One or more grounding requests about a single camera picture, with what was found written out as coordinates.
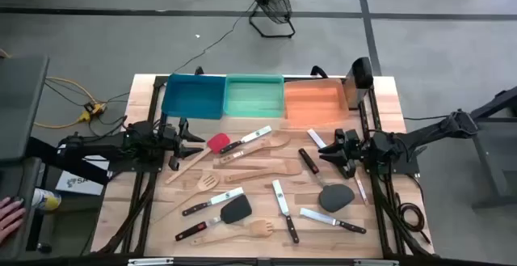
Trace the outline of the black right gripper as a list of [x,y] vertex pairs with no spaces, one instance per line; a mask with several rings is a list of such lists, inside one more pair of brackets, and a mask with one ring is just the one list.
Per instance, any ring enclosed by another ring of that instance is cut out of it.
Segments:
[[336,129],[334,142],[318,150],[319,158],[334,164],[345,179],[355,176],[356,165],[361,156],[361,140],[355,129]]

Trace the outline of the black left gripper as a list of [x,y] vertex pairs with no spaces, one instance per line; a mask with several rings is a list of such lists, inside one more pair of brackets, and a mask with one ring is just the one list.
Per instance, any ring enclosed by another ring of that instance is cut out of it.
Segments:
[[172,171],[179,170],[179,160],[185,159],[190,155],[202,152],[204,149],[199,147],[186,147],[181,146],[181,139],[189,142],[205,142],[201,137],[197,137],[189,131],[189,123],[187,118],[181,117],[179,120],[179,134],[176,128],[171,124],[160,125],[159,135],[161,137],[161,146],[166,151],[172,151],[172,155],[169,158],[169,168]]

